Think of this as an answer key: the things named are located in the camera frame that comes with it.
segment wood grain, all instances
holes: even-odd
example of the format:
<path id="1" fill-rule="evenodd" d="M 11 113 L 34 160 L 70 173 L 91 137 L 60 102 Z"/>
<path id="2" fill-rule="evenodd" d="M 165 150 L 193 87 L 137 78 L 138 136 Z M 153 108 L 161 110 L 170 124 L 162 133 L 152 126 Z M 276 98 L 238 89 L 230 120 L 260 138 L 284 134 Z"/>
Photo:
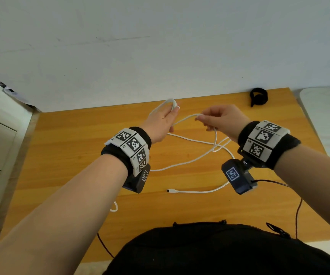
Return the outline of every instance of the wood grain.
<path id="1" fill-rule="evenodd" d="M 250 107 L 248 93 L 235 93 L 178 100 L 178 119 L 201 112 L 215 104 L 234 103 L 252 120 L 270 120 L 320 152 L 324 149 L 301 108 L 288 88 L 269 90 L 269 101 Z M 6 223 L 6 235 L 22 218 L 41 204 L 100 154 L 104 142 L 123 127 L 140 125 L 161 102 L 88 108 L 42 113 L 14 194 Z M 213 141 L 213 133 L 187 120 L 175 127 L 175 133 L 198 140 Z M 151 148 L 150 164 L 159 169 L 193 159 L 210 148 L 168 136 Z M 237 145 L 228 148 L 236 156 Z M 220 221 L 242 223 L 268 230 L 270 222 L 295 235 L 295 212 L 299 197 L 289 188 L 267 182 L 244 195 L 230 185 L 210 194 L 170 194 L 168 188 L 209 190 L 225 183 L 221 165 L 230 159 L 225 151 L 211 153 L 202 159 L 165 171 L 151 172 L 141 194 L 122 189 L 117 197 L 119 210 L 110 213 L 100 234 L 108 249 L 116 254 L 122 246 L 149 229 L 171 226 L 173 222 Z M 255 179 L 281 181 L 273 171 L 253 169 Z M 299 237 L 302 241 L 330 239 L 330 226 L 309 206 L 303 204 L 299 215 Z M 83 262 L 103 261 L 110 257 L 95 239 Z"/>

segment black velcro strap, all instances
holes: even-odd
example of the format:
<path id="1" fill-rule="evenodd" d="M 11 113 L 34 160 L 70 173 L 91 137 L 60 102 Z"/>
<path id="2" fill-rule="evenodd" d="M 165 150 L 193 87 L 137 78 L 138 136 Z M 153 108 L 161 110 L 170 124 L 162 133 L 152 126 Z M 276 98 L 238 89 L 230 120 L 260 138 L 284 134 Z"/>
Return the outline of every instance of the black velcro strap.
<path id="1" fill-rule="evenodd" d="M 275 165 L 281 155 L 287 151 L 295 148 L 296 146 L 300 145 L 301 141 L 290 134 L 286 134 L 281 140 L 277 143 L 275 148 L 272 150 L 272 153 L 268 160 L 266 161 L 266 166 L 273 170 Z"/>
<path id="2" fill-rule="evenodd" d="M 253 107 L 256 105 L 263 105 L 266 104 L 268 101 L 268 93 L 265 89 L 262 89 L 260 87 L 256 87 L 250 91 L 250 98 L 251 103 L 250 107 Z"/>
<path id="3" fill-rule="evenodd" d="M 113 144 L 109 144 L 106 147 L 103 148 L 101 151 L 101 155 L 103 154 L 111 154 L 118 158 L 120 161 L 123 162 L 123 164 L 126 166 L 128 170 L 128 175 L 130 176 L 133 174 L 133 166 L 131 164 L 130 158 L 121 150 L 120 147 L 117 147 Z"/>
<path id="4" fill-rule="evenodd" d="M 238 137 L 238 145 L 243 147 L 246 143 L 246 140 L 248 139 L 249 134 L 253 131 L 254 127 L 259 124 L 259 121 L 252 121 L 248 123 L 243 130 L 241 130 L 241 133 L 239 134 Z"/>
<path id="5" fill-rule="evenodd" d="M 146 141 L 147 146 L 149 147 L 149 150 L 150 150 L 152 142 L 151 142 L 151 138 L 146 133 L 146 131 L 144 131 L 142 128 L 140 128 L 138 126 L 132 126 L 129 129 L 132 129 L 135 132 L 137 132 L 138 134 L 140 134 L 140 136 Z"/>

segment gray wall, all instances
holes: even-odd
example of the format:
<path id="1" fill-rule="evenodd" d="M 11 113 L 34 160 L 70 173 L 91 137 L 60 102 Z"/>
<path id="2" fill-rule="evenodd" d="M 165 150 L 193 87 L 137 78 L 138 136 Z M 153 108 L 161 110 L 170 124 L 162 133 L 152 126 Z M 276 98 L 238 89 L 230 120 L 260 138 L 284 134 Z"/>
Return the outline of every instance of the gray wall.
<path id="1" fill-rule="evenodd" d="M 330 0 L 0 0 L 0 80 L 42 111 L 330 85 Z"/>

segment person's right arm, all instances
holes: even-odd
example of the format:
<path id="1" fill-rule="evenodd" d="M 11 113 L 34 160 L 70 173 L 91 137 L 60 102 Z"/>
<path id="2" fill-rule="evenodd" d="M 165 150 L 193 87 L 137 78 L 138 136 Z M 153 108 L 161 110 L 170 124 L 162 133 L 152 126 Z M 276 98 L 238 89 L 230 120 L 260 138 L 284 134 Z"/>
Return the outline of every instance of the person's right arm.
<path id="1" fill-rule="evenodd" d="M 241 130 L 250 123 L 235 105 L 212 106 L 196 119 L 216 127 L 237 142 Z M 302 144 L 282 154 L 274 168 L 307 204 L 330 224 L 330 157 Z"/>

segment coiled white cable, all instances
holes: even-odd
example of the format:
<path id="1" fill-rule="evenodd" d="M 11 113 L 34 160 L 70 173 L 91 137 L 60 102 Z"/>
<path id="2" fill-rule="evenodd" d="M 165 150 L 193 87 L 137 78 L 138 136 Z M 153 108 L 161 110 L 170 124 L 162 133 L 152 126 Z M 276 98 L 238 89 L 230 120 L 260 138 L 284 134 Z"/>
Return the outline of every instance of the coiled white cable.
<path id="1" fill-rule="evenodd" d="M 151 111 L 150 115 L 155 112 L 156 110 L 158 110 L 158 108 L 160 108 L 161 106 L 163 106 L 164 104 L 167 104 L 167 103 L 173 103 L 172 105 L 172 110 L 177 106 L 177 103 L 176 101 L 173 99 L 173 98 L 170 98 L 170 99 L 167 99 L 166 101 L 164 101 L 163 103 L 161 103 L 159 106 L 157 106 L 154 110 Z M 182 121 L 185 121 L 186 119 L 189 119 L 193 116 L 199 116 L 199 115 L 202 115 L 202 114 L 192 114 L 192 115 L 189 115 L 187 117 L 185 117 L 184 119 L 181 119 L 180 121 L 177 121 L 176 123 L 173 124 L 176 125 Z M 183 162 L 183 163 L 178 163 L 178 164 L 174 164 L 174 165 L 171 165 L 171 166 L 167 166 L 165 168 L 162 168 L 162 169 L 157 169 L 157 170 L 150 170 L 150 171 L 163 171 L 163 170 L 167 170 L 169 168 L 172 168 L 172 167 L 175 167 L 175 166 L 181 166 L 181 165 L 185 165 L 185 164 L 189 164 L 189 163 L 192 163 L 194 161 L 197 161 L 198 159 L 201 159 L 202 157 L 206 156 L 207 154 L 209 154 L 210 152 L 217 152 L 219 151 L 220 149 L 224 149 L 226 150 L 233 159 L 235 159 L 234 155 L 231 153 L 230 150 L 228 150 L 225 146 L 231 142 L 231 140 L 229 139 L 229 137 L 226 137 L 224 138 L 222 141 L 220 141 L 219 143 L 216 143 L 217 142 L 217 131 L 216 129 L 214 129 L 214 132 L 215 132 L 215 140 L 213 143 L 211 142 L 205 142 L 205 141 L 199 141 L 199 140 L 194 140 L 194 139 L 189 139 L 189 138 L 186 138 L 186 137 L 183 137 L 183 136 L 180 136 L 180 135 L 176 135 L 176 134 L 172 134 L 172 133 L 168 133 L 168 135 L 171 135 L 171 136 L 175 136 L 175 137 L 179 137 L 179 138 L 182 138 L 182 139 L 185 139 L 185 140 L 189 140 L 189 141 L 193 141 L 193 142 L 197 142 L 197 143 L 204 143 L 204 144 L 210 144 L 210 145 L 213 145 L 213 147 L 205 152 L 203 155 L 191 160 L 191 161 L 187 161 L 187 162 Z M 225 140 L 229 139 L 225 144 L 221 145 L 222 142 L 224 142 Z M 176 189 L 167 189 L 167 192 L 169 193 L 197 193 L 197 194 L 205 194 L 205 193 L 211 193 L 211 192 L 215 192 L 217 190 L 220 190 L 221 188 L 223 188 L 224 186 L 226 186 L 227 184 L 229 184 L 229 182 L 227 181 L 226 183 L 224 183 L 223 185 L 219 186 L 218 188 L 216 189 L 213 189 L 213 190 L 208 190 L 208 191 L 180 191 L 180 190 L 176 190 Z M 111 212 L 116 212 L 118 210 L 118 204 L 114 201 L 114 204 L 115 204 L 115 207 L 116 209 L 113 210 L 111 209 L 110 211 Z"/>

